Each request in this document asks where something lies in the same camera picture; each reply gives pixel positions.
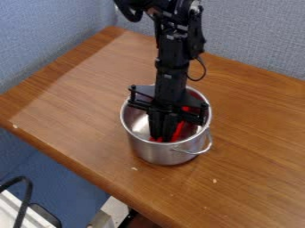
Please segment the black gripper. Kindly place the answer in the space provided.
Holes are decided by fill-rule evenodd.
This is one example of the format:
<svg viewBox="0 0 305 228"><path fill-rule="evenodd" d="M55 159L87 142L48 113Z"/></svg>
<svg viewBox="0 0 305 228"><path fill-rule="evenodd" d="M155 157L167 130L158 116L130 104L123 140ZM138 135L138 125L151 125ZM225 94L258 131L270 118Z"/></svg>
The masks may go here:
<svg viewBox="0 0 305 228"><path fill-rule="evenodd" d="M162 136L169 142L178 124L185 121L202 125L209 104L188 91L189 74L159 72L154 85L131 85L127 105L143 110L149 117L150 136L157 140Z"/></svg>

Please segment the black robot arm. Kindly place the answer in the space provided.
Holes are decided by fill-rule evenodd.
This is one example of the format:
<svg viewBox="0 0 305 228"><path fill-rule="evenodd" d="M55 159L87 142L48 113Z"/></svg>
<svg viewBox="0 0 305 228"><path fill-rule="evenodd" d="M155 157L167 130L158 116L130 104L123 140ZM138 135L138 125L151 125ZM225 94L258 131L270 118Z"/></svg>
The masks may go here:
<svg viewBox="0 0 305 228"><path fill-rule="evenodd" d="M204 124L209 104L194 98L186 85L190 61L204 53L200 0L114 0L125 17L138 22L147 15L154 21L158 58L154 86L131 85L127 104L143 110L149 118L150 137L170 142L180 125Z"/></svg>

